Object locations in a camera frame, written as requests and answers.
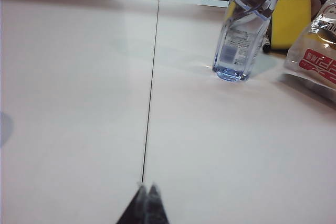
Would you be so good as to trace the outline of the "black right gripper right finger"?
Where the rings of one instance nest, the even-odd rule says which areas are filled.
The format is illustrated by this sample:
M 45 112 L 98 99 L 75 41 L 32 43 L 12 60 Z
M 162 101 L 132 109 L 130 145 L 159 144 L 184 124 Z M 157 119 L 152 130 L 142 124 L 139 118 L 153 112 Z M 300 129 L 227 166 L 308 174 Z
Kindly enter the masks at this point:
M 156 184 L 152 184 L 145 202 L 145 223 L 169 224 L 161 194 Z

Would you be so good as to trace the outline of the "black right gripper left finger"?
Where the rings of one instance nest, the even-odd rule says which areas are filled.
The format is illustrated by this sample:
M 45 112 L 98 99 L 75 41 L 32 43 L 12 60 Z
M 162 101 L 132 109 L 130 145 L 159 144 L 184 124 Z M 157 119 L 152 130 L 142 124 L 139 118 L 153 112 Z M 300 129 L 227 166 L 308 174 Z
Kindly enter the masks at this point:
M 139 183 L 138 190 L 130 203 L 116 222 L 116 224 L 141 224 L 144 219 L 145 201 L 147 197 L 146 187 Z

